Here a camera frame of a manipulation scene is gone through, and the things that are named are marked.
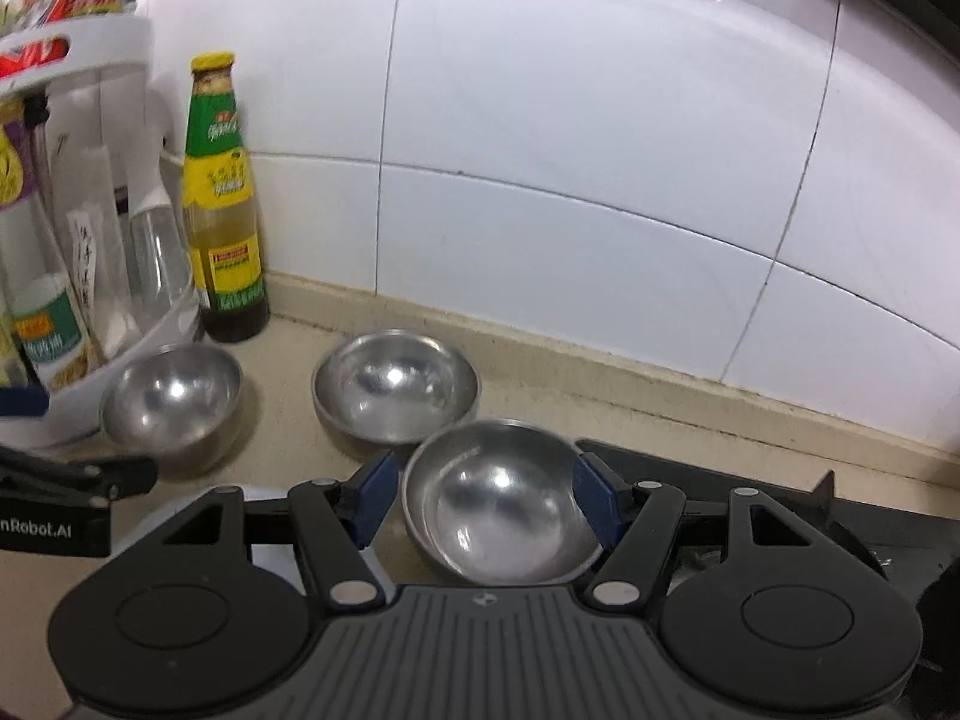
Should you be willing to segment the steel bowl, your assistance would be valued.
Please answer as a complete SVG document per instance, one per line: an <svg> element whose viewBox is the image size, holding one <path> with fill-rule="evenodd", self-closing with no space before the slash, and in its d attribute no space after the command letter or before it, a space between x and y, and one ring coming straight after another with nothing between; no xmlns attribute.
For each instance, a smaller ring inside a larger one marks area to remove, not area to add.
<svg viewBox="0 0 960 720"><path fill-rule="evenodd" d="M443 571L482 587L571 582L602 554L573 493L579 450L516 419L446 427L400 478L407 532Z"/></svg>
<svg viewBox="0 0 960 720"><path fill-rule="evenodd" d="M423 333L389 328L336 346L311 377L327 433L364 447L409 447L475 415L482 378L467 356Z"/></svg>
<svg viewBox="0 0 960 720"><path fill-rule="evenodd" d="M235 356L203 343L168 344L131 362L104 392L101 431L153 458L163 478L205 475L241 433L244 374Z"/></svg>

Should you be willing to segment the green label seasoning jar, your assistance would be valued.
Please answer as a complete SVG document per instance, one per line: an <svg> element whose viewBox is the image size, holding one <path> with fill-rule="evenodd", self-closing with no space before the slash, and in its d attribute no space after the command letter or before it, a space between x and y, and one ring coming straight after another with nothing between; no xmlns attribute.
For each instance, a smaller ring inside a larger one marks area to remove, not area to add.
<svg viewBox="0 0 960 720"><path fill-rule="evenodd" d="M99 366L67 275L49 273L32 280L14 294L11 318L26 358L49 392L80 382Z"/></svg>

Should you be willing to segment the white two-tier spice rack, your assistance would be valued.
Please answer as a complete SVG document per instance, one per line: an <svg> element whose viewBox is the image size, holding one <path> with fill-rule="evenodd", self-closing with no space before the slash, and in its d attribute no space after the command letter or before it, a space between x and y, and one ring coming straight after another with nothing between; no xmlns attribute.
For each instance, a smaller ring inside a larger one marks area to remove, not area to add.
<svg viewBox="0 0 960 720"><path fill-rule="evenodd" d="M41 416L7 416L3 444L57 452L101 426L104 394L135 359L199 330L200 302L160 174L145 101L127 99L89 146L47 146L49 99L121 82L148 65L148 20L82 16L2 41L2 140L13 166L2 192L2 289L13 335L49 394Z"/></svg>

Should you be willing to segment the clear plastic seasoning bag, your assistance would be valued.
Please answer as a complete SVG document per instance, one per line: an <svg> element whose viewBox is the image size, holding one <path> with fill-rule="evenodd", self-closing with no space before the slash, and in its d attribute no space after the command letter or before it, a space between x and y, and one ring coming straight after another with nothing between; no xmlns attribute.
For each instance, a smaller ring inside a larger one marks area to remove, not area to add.
<svg viewBox="0 0 960 720"><path fill-rule="evenodd" d="M189 289L189 263L158 166L140 142L146 171L132 184L127 213L117 206L109 151L64 148L52 166L52 219L83 317L110 361L158 325Z"/></svg>

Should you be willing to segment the green yellow sauce bottle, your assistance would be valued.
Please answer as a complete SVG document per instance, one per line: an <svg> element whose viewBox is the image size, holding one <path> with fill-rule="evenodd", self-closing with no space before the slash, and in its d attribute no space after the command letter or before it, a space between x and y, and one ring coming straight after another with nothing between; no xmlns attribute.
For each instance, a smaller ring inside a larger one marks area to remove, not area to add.
<svg viewBox="0 0 960 720"><path fill-rule="evenodd" d="M190 62L182 216L203 330L220 343L258 335L270 317L260 255L259 215L242 143L231 52Z"/></svg>

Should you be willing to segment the black gas stove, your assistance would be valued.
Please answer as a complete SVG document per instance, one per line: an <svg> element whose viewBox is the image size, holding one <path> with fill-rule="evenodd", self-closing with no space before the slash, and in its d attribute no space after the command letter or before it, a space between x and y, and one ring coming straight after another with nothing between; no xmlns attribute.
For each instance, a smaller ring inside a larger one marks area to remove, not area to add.
<svg viewBox="0 0 960 720"><path fill-rule="evenodd" d="M647 717L958 710L958 527L581 440L628 484L686 495L669 587L592 608L587 655Z"/></svg>

